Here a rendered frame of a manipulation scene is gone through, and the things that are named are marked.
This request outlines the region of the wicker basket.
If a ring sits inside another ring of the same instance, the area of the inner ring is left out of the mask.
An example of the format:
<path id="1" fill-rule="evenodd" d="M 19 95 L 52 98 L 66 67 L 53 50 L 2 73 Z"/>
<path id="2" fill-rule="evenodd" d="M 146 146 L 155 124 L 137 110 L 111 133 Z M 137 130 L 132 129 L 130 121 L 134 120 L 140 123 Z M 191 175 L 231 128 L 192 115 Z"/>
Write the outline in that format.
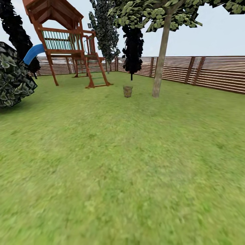
<path id="1" fill-rule="evenodd" d="M 132 89 L 133 89 L 133 87 L 123 87 L 123 90 L 124 90 L 124 96 L 126 97 L 126 98 L 129 98 L 129 97 L 131 97 L 131 94 L 132 94 Z"/>

